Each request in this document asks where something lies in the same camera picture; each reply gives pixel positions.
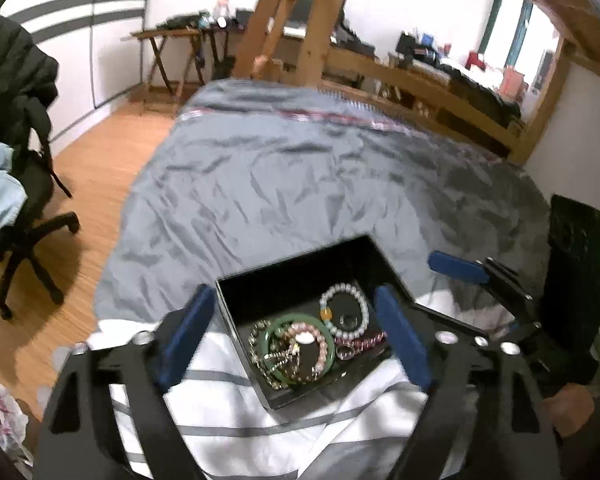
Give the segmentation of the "right hand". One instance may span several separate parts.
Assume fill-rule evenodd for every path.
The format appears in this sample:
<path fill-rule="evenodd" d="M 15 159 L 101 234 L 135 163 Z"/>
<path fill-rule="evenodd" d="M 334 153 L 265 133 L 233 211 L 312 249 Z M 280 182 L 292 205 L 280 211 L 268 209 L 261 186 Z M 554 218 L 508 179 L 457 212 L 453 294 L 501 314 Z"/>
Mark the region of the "right hand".
<path fill-rule="evenodd" d="M 543 408 L 558 437 L 568 439 L 594 422 L 595 400 L 584 385 L 569 384 L 543 400 Z"/>

